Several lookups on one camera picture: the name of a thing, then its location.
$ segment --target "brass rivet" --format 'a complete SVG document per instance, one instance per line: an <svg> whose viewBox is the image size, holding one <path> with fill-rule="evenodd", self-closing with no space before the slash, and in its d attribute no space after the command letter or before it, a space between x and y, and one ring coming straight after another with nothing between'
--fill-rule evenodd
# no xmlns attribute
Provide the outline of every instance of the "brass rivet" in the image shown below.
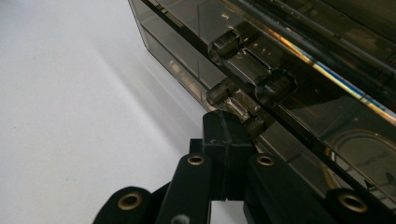
<svg viewBox="0 0 396 224"><path fill-rule="evenodd" d="M201 165L202 163L204 163L205 159L201 156L191 156L187 159L187 161L191 165Z"/></svg>
<svg viewBox="0 0 396 224"><path fill-rule="evenodd" d="M128 199L134 200L133 203L126 202ZM118 206L121 210L132 210L142 203L142 196L137 192L125 194L119 199Z"/></svg>
<svg viewBox="0 0 396 224"><path fill-rule="evenodd" d="M257 162L264 166L272 166L275 164L275 161L271 157L260 156L257 158Z"/></svg>
<svg viewBox="0 0 396 224"><path fill-rule="evenodd" d="M360 198L352 194L341 194L338 201L347 209L354 212L363 213L367 211L367 205Z"/></svg>

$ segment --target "white surface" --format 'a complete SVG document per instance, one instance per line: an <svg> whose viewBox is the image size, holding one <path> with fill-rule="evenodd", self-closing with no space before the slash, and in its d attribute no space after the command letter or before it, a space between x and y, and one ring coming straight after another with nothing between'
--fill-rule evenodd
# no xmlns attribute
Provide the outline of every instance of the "white surface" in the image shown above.
<svg viewBox="0 0 396 224"><path fill-rule="evenodd" d="M127 0L0 2L0 223L92 223L172 178L205 111L146 51ZM244 223L241 204L212 223Z"/></svg>

